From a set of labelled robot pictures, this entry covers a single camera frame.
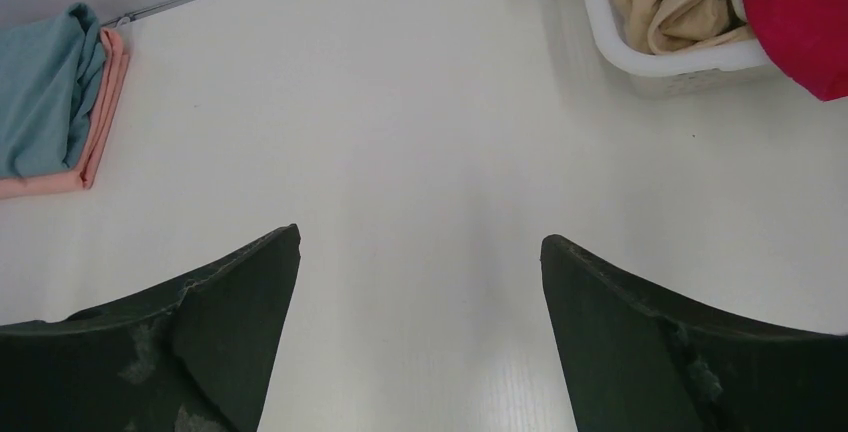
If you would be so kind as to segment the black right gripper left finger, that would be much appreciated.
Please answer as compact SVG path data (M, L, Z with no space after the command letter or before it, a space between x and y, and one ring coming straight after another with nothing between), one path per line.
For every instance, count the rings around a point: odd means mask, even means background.
M58 322L1 329L5 431L254 431L295 289L277 228L195 270Z

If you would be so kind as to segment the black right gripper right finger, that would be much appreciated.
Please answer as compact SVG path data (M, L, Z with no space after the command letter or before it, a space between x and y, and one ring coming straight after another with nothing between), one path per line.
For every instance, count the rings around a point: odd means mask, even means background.
M739 316L546 237L543 292L581 431L843 431L847 339Z

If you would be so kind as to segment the red t-shirt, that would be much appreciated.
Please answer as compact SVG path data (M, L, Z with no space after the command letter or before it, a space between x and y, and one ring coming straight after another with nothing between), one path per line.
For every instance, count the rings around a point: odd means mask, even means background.
M847 96L847 0L742 0L769 59L827 102Z

